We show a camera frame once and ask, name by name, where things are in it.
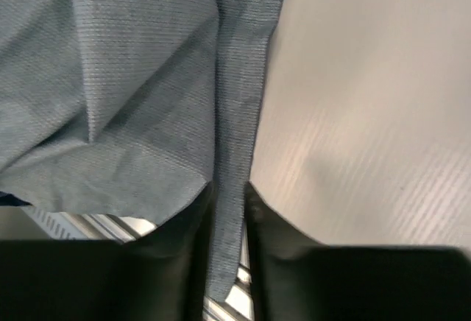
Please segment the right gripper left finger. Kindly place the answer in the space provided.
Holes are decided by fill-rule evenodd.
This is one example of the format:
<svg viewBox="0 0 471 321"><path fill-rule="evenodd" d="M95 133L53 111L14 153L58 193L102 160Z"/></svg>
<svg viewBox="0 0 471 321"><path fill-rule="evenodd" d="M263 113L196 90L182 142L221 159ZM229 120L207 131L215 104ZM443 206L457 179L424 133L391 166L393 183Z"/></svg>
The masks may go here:
<svg viewBox="0 0 471 321"><path fill-rule="evenodd" d="M151 233L1 242L3 320L201 320L214 188Z"/></svg>

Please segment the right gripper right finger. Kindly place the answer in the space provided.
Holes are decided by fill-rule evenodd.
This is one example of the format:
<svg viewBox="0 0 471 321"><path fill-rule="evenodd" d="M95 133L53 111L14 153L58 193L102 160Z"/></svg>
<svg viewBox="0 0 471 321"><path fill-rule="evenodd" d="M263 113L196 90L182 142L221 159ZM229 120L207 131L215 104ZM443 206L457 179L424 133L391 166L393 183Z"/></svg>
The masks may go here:
<svg viewBox="0 0 471 321"><path fill-rule="evenodd" d="M256 320L470 318L470 255L445 246L328 246L245 188Z"/></svg>

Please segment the blue whale-print pillowcase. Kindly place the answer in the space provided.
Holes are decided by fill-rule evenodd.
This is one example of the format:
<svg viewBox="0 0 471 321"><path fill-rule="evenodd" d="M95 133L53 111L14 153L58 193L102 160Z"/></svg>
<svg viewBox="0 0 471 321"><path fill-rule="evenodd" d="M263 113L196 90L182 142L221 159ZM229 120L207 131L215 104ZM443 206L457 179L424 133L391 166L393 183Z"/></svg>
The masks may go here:
<svg viewBox="0 0 471 321"><path fill-rule="evenodd" d="M282 2L1 0L1 190L161 225L215 182L224 300Z"/></svg>

